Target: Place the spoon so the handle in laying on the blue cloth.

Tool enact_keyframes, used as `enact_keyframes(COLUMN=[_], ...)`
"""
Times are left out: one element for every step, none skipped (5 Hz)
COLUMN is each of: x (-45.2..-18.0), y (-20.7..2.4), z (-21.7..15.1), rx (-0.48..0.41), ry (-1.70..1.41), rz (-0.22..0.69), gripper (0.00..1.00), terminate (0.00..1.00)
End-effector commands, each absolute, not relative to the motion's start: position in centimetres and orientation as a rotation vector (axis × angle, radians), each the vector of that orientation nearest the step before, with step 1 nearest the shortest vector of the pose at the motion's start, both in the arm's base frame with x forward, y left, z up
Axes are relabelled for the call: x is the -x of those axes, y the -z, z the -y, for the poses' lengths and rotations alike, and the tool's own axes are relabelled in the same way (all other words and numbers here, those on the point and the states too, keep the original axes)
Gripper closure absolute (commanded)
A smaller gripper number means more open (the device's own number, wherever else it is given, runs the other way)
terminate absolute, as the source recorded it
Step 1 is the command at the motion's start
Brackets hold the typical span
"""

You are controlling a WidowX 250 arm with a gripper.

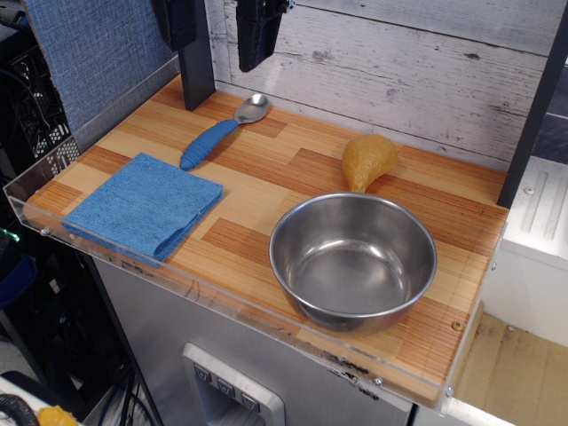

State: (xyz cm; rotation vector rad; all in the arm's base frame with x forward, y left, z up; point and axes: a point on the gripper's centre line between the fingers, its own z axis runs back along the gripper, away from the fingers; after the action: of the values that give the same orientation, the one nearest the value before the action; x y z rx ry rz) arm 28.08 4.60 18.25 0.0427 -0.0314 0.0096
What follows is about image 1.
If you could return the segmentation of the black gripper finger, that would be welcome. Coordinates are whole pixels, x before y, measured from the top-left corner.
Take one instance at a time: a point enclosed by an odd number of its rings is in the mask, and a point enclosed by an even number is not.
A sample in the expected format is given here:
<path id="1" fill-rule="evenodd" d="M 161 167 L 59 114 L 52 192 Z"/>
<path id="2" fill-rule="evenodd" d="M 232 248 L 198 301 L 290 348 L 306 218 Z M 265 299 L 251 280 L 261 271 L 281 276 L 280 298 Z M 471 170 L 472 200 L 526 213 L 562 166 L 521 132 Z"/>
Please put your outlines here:
<path id="1" fill-rule="evenodd" d="M 239 67 L 249 72 L 273 55 L 284 8 L 281 1 L 238 0 Z"/>
<path id="2" fill-rule="evenodd" d="M 172 50 L 183 49 L 195 40 L 195 1 L 153 0 L 152 6 L 162 40 Z"/>

